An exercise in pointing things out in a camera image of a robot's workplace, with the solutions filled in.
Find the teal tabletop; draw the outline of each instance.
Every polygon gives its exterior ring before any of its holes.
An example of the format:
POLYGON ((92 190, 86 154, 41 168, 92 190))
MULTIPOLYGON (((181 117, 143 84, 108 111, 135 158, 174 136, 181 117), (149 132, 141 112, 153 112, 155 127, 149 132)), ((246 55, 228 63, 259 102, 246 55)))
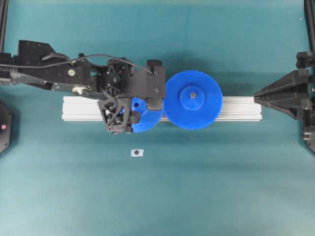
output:
MULTIPOLYGON (((204 71, 224 96, 251 96, 309 50, 303 0, 12 0, 4 51, 20 39, 70 58, 160 59, 167 78, 204 71)), ((289 116, 263 108, 260 122, 112 135, 63 121, 65 95, 0 88, 14 112, 1 236, 315 235, 315 154, 289 116)))

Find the wire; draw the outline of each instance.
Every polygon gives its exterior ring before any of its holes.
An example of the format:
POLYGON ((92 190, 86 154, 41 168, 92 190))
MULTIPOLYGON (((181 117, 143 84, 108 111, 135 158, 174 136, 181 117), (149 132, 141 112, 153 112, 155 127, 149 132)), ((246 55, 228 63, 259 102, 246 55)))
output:
POLYGON ((11 68, 26 68, 26 69, 43 69, 43 68, 48 68, 48 67, 53 67, 53 66, 58 66, 58 65, 63 65, 63 64, 68 64, 68 63, 74 63, 76 62, 77 60, 84 60, 84 59, 87 59, 87 58, 101 58, 101 57, 107 57, 107 58, 113 58, 113 59, 116 59, 116 60, 119 60, 119 61, 122 61, 122 62, 125 62, 129 65, 132 65, 132 66, 135 66, 135 67, 138 67, 142 70, 145 70, 147 71, 149 74, 153 75, 153 73, 140 66, 140 65, 137 65, 137 64, 134 64, 130 61, 127 61, 127 60, 124 60, 124 59, 121 59, 121 58, 117 58, 117 57, 114 57, 114 56, 111 56, 111 55, 106 55, 106 54, 93 54, 93 55, 87 55, 87 56, 84 56, 84 57, 79 57, 79 58, 75 58, 75 59, 72 59, 72 60, 66 60, 66 61, 62 61, 62 62, 58 62, 58 63, 53 63, 53 64, 49 64, 49 65, 39 65, 39 66, 34 66, 34 65, 9 65, 9 64, 0 64, 0 66, 5 66, 5 67, 11 67, 11 68))

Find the blue gear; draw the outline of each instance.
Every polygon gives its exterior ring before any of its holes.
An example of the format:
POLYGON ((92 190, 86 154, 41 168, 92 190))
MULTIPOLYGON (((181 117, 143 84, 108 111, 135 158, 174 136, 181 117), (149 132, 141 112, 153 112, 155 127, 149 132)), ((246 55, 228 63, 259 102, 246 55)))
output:
POLYGON ((220 114, 223 103, 221 89, 206 73, 186 70, 172 76, 166 83, 164 112, 182 129, 202 129, 220 114))
POLYGON ((163 113, 163 110, 147 110, 146 102, 136 97, 132 100, 131 110, 139 112, 141 116, 139 123, 131 125, 134 133, 146 132, 153 128, 159 122, 163 113))

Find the metal bolt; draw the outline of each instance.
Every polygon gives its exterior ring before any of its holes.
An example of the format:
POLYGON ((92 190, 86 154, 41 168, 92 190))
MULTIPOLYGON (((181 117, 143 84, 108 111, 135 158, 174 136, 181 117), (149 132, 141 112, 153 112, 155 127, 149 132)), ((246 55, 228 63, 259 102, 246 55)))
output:
POLYGON ((73 69, 68 70, 68 75, 69 76, 74 76, 75 75, 75 71, 73 69))
POLYGON ((191 92, 191 93, 190 93, 190 98, 191 98, 191 99, 194 99, 195 97, 196 97, 196 93, 195 93, 195 92, 191 92))

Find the robotic arm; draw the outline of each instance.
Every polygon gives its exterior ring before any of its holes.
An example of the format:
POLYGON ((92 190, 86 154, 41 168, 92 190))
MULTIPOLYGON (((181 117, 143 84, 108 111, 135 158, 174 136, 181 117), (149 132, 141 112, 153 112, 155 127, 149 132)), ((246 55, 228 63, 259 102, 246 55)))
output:
POLYGON ((165 68, 159 60, 148 60, 143 68, 126 58, 108 55, 81 53, 70 60, 47 43, 20 40, 17 56, 0 53, 0 84, 19 83, 97 99, 108 132, 132 133, 131 125, 141 119, 131 110, 134 97, 145 100, 148 110, 162 110, 165 68), (112 59, 102 66, 89 62, 91 57, 112 59))

